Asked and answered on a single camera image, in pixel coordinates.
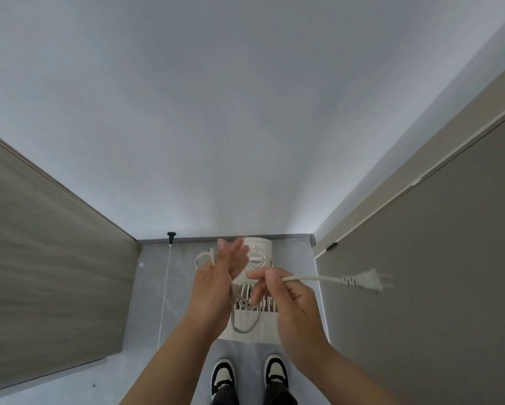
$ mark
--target pants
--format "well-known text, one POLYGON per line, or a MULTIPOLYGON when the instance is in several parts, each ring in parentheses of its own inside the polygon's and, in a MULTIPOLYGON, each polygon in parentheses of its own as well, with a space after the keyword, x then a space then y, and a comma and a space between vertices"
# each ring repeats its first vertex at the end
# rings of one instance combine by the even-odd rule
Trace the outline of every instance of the pants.
MULTIPOLYGON (((239 405, 237 392, 226 385, 218 390, 211 405, 239 405)), ((275 381, 265 389, 264 405, 297 405, 297 401, 282 382, 275 381)))

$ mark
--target hand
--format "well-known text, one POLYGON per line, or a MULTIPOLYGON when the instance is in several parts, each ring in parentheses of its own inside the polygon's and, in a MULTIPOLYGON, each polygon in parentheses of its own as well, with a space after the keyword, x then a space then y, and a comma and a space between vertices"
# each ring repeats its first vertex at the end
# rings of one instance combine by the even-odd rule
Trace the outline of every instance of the hand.
POLYGON ((207 336, 210 343, 219 337, 228 324, 232 310, 231 283, 249 261, 249 246, 243 245, 242 237, 231 245, 220 238, 217 245, 215 266, 208 261, 196 272, 184 319, 195 332, 207 336))
POLYGON ((250 304, 258 304, 269 291, 279 310, 279 337, 285 351, 305 376, 316 372, 334 349, 325 336, 314 290, 300 281, 283 283, 281 278, 292 274, 281 268, 260 268, 246 275, 259 280, 250 304))

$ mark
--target person's left hand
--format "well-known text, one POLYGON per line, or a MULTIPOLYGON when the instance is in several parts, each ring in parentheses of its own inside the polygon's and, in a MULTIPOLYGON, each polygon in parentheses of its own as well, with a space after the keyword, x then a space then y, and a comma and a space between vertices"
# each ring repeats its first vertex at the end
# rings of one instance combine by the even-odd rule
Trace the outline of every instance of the person's left hand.
POLYGON ((249 252, 242 237, 231 245, 220 238, 217 245, 215 266, 208 261, 196 272, 185 314, 185 320, 210 342, 215 341, 228 324, 232 309, 231 283, 247 265, 249 252))

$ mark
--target round dial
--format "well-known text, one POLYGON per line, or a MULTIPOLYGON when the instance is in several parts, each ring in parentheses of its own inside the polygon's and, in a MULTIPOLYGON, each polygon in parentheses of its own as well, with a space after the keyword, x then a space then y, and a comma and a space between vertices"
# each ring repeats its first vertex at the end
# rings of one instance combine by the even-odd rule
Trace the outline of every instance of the round dial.
POLYGON ((260 250, 253 250, 249 253, 249 265, 255 268, 263 267, 265 255, 260 250))

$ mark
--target power cord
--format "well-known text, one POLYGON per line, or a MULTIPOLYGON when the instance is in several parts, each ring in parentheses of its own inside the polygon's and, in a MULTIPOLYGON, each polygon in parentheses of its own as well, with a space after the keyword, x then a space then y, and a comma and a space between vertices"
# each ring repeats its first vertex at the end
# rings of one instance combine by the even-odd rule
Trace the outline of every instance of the power cord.
MULTIPOLYGON (((198 262, 203 256, 208 256, 211 260, 211 264, 215 265, 215 251, 210 248, 209 251, 204 251, 196 256, 195 260, 195 270, 199 269, 198 262)), ((391 284, 382 283, 382 279, 391 279, 391 276, 387 274, 379 274, 375 268, 371 268, 366 272, 354 275, 354 276, 342 276, 342 277, 328 277, 328 276, 289 276, 283 277, 281 280, 286 283, 288 281, 295 280, 316 280, 316 281, 331 281, 333 283, 344 284, 346 286, 357 286, 364 288, 365 290, 372 290, 376 292, 381 292, 386 288, 393 288, 391 284)), ((258 321, 260 320, 260 315, 262 312, 258 310, 258 316, 256 317, 254 323, 247 330, 241 330, 235 326, 235 305, 239 304, 242 309, 254 310, 258 305, 251 306, 249 300, 244 298, 240 291, 241 288, 237 284, 232 284, 232 313, 230 315, 230 320, 232 322, 232 329, 239 334, 247 334, 253 330, 258 321)))

